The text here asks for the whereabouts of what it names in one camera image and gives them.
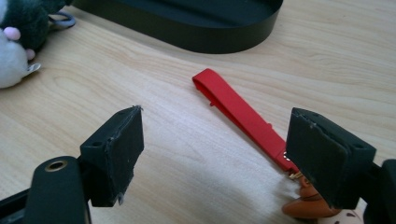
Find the plush toy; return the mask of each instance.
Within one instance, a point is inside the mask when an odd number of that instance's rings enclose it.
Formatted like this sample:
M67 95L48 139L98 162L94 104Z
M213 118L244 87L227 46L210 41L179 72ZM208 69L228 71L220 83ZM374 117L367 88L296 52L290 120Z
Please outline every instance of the plush toy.
M40 68L39 63L28 65L32 51L25 50L17 41L21 33L16 28L0 29L0 88L13 86Z
M36 71L40 64L31 66L52 28L61 30L73 26L74 18L60 11L72 0L0 0L0 88L20 82ZM66 19L55 20L50 15Z
M0 0L0 28L20 30L25 49L38 49L49 31L49 15L69 6L72 0Z

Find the red strap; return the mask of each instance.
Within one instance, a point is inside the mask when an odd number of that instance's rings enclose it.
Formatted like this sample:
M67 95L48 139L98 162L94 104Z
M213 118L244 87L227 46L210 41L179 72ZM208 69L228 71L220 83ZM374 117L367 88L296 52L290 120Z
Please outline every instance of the red strap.
M298 173L298 168L285 156L285 141L271 124L242 99L215 71L206 69L192 78L196 88L228 119L250 137L283 171Z

